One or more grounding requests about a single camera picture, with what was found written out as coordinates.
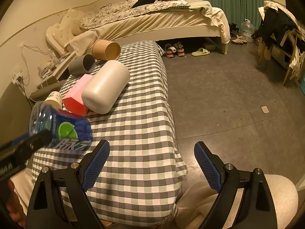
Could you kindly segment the blue plastic bottle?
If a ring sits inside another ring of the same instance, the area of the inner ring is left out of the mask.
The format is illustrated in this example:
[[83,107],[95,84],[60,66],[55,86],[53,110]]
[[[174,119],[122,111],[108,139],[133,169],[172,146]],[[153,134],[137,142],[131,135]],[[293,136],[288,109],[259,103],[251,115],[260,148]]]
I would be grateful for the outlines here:
[[39,101],[31,111],[29,133],[34,135],[44,130],[52,134],[47,148],[86,150],[92,143],[91,125],[85,117]]

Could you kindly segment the red hexagonal cup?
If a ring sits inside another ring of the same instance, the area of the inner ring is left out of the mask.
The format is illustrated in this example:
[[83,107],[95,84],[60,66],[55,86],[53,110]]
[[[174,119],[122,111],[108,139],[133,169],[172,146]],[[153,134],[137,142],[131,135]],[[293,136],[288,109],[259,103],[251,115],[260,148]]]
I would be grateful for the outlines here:
[[87,84],[91,81],[94,76],[90,74],[84,74],[65,94],[63,97],[63,103],[66,108],[71,113],[75,113],[81,116],[85,116],[88,111],[88,107],[85,106],[82,100],[82,92]]

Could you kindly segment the grey cylindrical cup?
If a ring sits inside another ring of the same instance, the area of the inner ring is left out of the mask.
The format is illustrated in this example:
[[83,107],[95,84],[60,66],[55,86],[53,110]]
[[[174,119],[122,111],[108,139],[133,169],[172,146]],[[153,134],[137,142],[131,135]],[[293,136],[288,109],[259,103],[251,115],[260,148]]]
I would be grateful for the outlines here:
[[69,73],[73,76],[90,74],[96,67],[95,58],[91,54],[79,56],[69,64]]

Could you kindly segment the brown paper cup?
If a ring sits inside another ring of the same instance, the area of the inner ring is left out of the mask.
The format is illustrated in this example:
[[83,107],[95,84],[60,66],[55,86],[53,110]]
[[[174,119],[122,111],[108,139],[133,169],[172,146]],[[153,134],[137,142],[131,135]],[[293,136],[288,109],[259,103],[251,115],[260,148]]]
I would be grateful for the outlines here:
[[92,46],[91,52],[97,60],[117,60],[120,57],[121,47],[117,42],[99,39]]

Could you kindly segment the checkered tablecloth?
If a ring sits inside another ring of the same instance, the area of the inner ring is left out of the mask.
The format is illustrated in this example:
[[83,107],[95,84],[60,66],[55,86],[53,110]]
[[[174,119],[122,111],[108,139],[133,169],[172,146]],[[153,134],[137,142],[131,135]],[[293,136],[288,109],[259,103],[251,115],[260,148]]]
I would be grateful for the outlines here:
[[94,148],[102,139],[109,157],[87,197],[104,221],[157,226],[177,214],[176,198],[187,172],[175,146],[163,49],[153,41],[122,47],[119,61],[130,80],[110,112],[90,112]]

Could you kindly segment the clear bottle on nightstand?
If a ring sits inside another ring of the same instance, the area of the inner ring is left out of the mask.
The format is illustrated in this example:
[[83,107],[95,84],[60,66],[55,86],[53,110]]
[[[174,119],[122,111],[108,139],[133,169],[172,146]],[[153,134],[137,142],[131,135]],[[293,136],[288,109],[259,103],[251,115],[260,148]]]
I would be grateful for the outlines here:
[[48,54],[51,58],[51,61],[52,61],[53,65],[57,66],[59,64],[59,60],[58,60],[56,54],[54,53],[54,51],[49,49]]

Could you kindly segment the white card on floor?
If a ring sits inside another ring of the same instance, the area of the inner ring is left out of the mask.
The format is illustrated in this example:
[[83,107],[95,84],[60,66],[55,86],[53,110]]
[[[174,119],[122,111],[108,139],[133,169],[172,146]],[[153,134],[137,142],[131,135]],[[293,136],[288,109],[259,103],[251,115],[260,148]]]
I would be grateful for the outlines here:
[[268,114],[270,112],[267,106],[262,106],[261,110],[263,111],[264,114]]

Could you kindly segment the shoes near bed corner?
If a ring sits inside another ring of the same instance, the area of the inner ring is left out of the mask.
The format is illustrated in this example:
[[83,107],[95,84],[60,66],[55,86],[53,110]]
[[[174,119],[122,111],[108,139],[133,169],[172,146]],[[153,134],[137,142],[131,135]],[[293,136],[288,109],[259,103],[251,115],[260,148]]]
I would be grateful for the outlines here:
[[235,39],[231,40],[232,44],[238,44],[238,45],[244,45],[247,44],[248,42],[243,38],[243,36],[236,36]]

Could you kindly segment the patterned duvet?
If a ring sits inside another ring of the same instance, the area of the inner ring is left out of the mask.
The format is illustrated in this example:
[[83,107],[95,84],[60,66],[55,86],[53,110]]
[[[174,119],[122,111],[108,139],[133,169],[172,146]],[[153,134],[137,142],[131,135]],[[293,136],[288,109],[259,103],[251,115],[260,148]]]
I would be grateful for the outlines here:
[[186,0],[155,0],[151,4],[144,4],[134,8],[133,5],[135,4],[136,0],[127,0],[104,5],[96,14],[86,15],[81,18],[80,28],[90,30],[116,21],[149,14],[151,12],[189,8],[189,4]]

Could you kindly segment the chair piled with clothes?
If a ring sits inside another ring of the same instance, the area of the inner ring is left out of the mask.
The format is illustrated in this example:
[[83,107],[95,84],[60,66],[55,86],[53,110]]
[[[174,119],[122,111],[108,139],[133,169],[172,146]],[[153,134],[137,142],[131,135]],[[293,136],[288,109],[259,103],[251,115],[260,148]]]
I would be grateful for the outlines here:
[[289,58],[282,84],[288,79],[299,80],[304,72],[304,26],[288,9],[270,0],[264,1],[258,11],[262,20],[252,37],[259,39],[259,63],[269,61],[273,49],[278,49]]

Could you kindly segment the large water jug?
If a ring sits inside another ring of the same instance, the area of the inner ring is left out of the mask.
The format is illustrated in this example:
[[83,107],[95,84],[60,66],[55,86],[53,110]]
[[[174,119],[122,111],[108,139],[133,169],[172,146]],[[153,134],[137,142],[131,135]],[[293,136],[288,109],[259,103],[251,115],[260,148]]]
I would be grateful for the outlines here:
[[245,19],[240,25],[240,35],[246,42],[252,42],[252,35],[254,34],[255,27],[249,19]]

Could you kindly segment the bed with beige sheet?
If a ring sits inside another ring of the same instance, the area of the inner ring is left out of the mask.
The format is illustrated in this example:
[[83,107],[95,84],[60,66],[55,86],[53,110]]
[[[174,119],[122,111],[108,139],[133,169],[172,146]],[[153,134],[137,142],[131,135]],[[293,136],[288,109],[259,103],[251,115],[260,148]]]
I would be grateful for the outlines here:
[[217,37],[217,45],[222,53],[228,52],[228,44],[221,42],[219,29],[208,25],[208,20],[199,12],[190,12],[188,8],[151,12],[86,30],[74,36],[68,46],[78,54],[83,54],[99,39],[117,41],[125,45],[143,40],[159,41],[188,37]]

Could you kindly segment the beige blanket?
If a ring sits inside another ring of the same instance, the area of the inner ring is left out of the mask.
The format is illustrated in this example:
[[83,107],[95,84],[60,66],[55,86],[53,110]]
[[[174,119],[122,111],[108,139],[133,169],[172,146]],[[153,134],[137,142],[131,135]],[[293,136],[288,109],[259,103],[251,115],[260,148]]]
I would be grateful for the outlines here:
[[208,25],[216,26],[220,31],[221,42],[228,44],[230,42],[230,28],[227,17],[221,8],[213,7],[206,0],[186,0],[190,12],[200,13],[206,20]]

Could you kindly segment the black garment on bed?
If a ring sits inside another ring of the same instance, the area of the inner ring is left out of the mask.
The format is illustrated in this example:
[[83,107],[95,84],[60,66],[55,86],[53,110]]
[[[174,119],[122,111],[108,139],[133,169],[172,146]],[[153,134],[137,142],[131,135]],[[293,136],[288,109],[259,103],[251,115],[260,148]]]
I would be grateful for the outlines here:
[[132,6],[132,8],[136,8],[142,5],[153,4],[156,0],[137,0],[137,2]]

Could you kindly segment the wall power strip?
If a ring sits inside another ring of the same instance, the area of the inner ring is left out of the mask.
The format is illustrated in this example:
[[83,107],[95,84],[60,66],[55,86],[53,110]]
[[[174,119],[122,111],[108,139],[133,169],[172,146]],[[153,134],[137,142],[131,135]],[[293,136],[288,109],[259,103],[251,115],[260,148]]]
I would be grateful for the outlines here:
[[23,80],[23,73],[22,71],[18,71],[18,72],[12,72],[10,74],[10,79],[12,81],[12,83],[14,85],[19,85],[21,83],[21,81]]

